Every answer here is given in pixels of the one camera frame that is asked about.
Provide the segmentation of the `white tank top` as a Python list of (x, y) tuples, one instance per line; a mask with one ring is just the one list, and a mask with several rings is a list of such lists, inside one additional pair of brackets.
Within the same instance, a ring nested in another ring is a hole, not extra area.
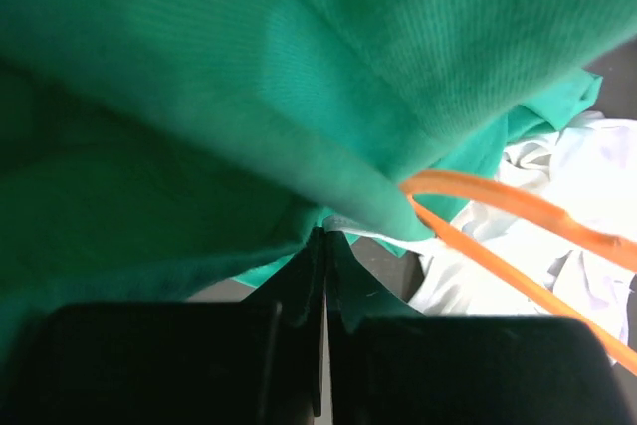
[[(565, 210), (598, 232), (636, 238), (636, 123), (598, 111), (561, 132), (507, 146), (495, 179)], [(453, 227), (502, 257), (621, 342), (633, 328), (634, 273), (521, 218), (476, 201)], [(419, 257), (424, 279), (408, 299), (426, 315), (530, 316), (545, 310), (439, 239), (391, 239)]]

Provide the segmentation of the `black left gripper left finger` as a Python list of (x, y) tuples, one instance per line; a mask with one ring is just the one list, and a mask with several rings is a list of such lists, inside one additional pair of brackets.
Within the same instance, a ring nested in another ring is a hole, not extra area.
[(5, 424), (311, 424), (324, 232), (240, 302), (75, 304), (41, 326)]

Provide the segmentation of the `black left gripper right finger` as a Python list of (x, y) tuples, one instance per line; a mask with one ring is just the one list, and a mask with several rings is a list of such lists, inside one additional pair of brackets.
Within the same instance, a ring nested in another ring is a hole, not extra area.
[(325, 236), (337, 424), (631, 424), (600, 342), (565, 317), (425, 316)]

